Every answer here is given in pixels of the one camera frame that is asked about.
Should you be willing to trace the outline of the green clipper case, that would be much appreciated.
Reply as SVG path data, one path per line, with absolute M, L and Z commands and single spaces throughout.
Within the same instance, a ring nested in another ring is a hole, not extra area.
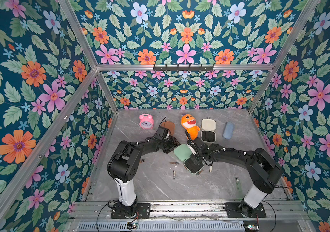
M 180 162 L 183 163 L 185 169 L 193 175 L 196 175 L 201 169 L 204 168 L 204 164 L 201 163 L 200 167 L 186 167 L 186 160 L 192 155 L 191 150 L 186 144 L 181 144 L 174 150 L 175 156 L 178 158 Z

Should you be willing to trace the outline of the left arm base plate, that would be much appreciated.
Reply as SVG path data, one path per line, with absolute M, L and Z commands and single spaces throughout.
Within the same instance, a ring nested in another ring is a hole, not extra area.
M 111 219 L 148 219 L 150 211 L 150 203 L 136 203 L 132 206 L 115 203 L 111 212 Z

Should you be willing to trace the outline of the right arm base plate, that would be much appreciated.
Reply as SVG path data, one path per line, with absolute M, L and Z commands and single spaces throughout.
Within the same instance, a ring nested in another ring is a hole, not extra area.
M 251 208 L 245 203 L 225 203 L 224 210 L 227 212 L 228 218 L 266 218 L 262 203 L 257 208 Z

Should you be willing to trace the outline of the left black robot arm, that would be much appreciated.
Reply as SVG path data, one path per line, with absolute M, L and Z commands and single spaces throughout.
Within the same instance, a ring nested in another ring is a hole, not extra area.
M 148 137 L 140 142 L 121 141 L 107 165 L 109 176 L 116 182 L 119 197 L 116 210 L 125 217 L 133 217 L 138 210 L 138 197 L 134 190 L 134 177 L 142 156 L 162 150 L 165 154 L 180 146 L 179 141 L 170 136 L 159 139 Z

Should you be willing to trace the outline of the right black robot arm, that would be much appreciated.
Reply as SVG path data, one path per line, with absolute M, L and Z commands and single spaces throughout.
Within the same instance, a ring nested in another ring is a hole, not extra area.
M 224 162 L 245 168 L 253 185 L 245 194 L 235 212 L 248 218 L 257 211 L 261 202 L 276 188 L 283 171 L 271 155 L 263 148 L 238 150 L 219 144 L 207 145 L 201 139 L 188 140 L 187 146 L 192 155 L 184 162 L 184 166 L 193 174 L 205 164 L 211 166 L 216 162 Z

